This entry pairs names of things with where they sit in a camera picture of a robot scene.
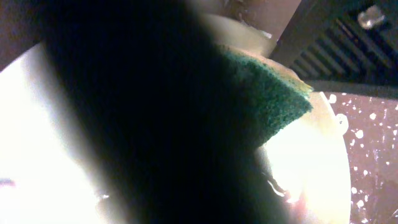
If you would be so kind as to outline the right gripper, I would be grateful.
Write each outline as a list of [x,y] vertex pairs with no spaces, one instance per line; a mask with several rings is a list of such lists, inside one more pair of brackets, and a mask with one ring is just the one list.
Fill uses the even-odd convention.
[[271,59],[302,80],[397,86],[397,0],[302,1]]

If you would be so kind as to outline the green yellow sponge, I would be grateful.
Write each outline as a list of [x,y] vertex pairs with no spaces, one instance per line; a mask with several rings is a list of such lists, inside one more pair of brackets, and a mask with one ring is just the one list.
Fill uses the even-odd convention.
[[183,1],[36,1],[128,223],[287,223],[256,150],[311,104],[215,45]]

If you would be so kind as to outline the pale green plate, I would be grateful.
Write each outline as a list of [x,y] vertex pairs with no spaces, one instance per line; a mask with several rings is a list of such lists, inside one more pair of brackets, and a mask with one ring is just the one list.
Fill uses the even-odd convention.
[[[291,223],[348,223],[351,181],[343,132],[324,93],[256,152]],[[87,135],[37,44],[1,72],[1,222],[124,223],[88,158]]]

